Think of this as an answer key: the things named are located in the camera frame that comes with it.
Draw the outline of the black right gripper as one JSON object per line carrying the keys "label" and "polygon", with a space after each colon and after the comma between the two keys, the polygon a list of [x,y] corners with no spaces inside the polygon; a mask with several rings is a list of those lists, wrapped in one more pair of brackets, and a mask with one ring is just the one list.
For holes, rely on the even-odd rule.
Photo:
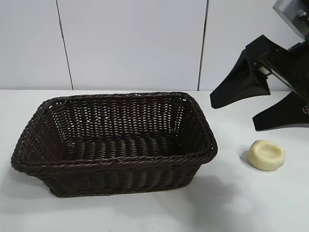
{"label": "black right gripper", "polygon": [[270,95],[268,76],[275,75],[293,92],[253,117],[256,131],[309,126],[309,43],[286,50],[261,35],[245,46],[236,64],[210,94],[214,109],[242,99]]}

